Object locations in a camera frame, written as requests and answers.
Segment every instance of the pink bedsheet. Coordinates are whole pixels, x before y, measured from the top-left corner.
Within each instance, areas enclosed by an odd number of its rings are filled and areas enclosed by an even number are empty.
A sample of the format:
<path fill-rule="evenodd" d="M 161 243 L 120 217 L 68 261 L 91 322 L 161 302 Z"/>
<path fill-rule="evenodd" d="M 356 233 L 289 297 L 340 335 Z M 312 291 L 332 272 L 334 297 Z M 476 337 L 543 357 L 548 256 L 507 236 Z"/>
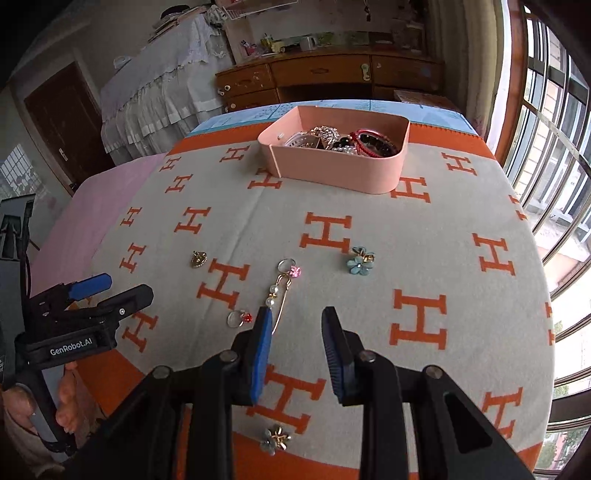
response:
<path fill-rule="evenodd" d="M 138 158 L 87 179 L 53 226 L 31 266 L 31 294 L 83 280 L 109 228 L 165 153 Z"/>

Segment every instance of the shelf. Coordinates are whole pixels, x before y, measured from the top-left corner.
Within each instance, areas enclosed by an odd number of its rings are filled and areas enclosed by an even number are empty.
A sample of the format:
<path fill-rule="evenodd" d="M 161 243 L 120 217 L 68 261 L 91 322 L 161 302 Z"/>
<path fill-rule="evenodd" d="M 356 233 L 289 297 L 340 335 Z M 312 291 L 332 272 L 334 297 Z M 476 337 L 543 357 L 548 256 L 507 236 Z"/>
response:
<path fill-rule="evenodd" d="M 293 5 L 299 1 L 300 0 L 240 0 L 238 2 L 230 3 L 229 5 L 221 5 L 221 7 L 230 20 L 238 20 L 239 18 L 264 12 L 271 8 Z"/>

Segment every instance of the flower brooch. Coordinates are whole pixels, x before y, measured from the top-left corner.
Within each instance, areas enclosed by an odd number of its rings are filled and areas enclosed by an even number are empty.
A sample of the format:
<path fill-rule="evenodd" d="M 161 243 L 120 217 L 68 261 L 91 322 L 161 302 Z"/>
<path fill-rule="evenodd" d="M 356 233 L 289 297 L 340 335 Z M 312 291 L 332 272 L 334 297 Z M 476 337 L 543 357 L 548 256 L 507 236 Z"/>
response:
<path fill-rule="evenodd" d="M 353 275 L 369 275 L 370 270 L 374 267 L 375 254 L 366 251 L 365 247 L 353 247 L 355 257 L 347 261 L 349 273 Z"/>

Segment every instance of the screw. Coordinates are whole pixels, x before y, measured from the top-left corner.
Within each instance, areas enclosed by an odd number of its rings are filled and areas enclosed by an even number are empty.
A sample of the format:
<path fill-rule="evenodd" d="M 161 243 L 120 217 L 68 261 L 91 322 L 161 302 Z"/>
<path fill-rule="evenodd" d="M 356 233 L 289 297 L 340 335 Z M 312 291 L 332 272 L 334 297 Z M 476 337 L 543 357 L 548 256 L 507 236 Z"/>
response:
<path fill-rule="evenodd" d="M 234 350 L 224 350 L 220 353 L 220 360 L 227 364 L 231 364 L 238 360 L 238 354 Z"/>
<path fill-rule="evenodd" d="M 375 362 L 375 353 L 373 353 L 371 350 L 361 350 L 359 352 L 359 358 L 362 362 L 367 362 L 370 364 L 371 362 Z"/>
<path fill-rule="evenodd" d="M 152 372 L 152 376 L 154 378 L 156 378 L 157 380 L 163 380 L 165 378 L 167 378 L 170 375 L 170 368 L 166 367 L 165 365 L 159 365 L 156 368 L 154 368 L 154 371 Z"/>
<path fill-rule="evenodd" d="M 425 373 L 431 377 L 431 378 L 435 378 L 435 379 L 439 379 L 443 376 L 443 370 L 441 370 L 441 368 L 439 368 L 437 365 L 429 365 L 426 369 L 425 369 Z"/>

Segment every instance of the mug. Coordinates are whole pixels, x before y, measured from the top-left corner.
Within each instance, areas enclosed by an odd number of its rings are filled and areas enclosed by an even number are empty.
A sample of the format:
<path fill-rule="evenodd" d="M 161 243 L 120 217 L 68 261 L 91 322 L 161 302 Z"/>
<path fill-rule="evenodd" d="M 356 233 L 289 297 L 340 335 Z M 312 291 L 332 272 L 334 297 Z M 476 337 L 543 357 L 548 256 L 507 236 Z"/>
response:
<path fill-rule="evenodd" d="M 316 48 L 316 40 L 314 37 L 303 37 L 300 40 L 300 49 L 302 51 L 310 51 Z"/>

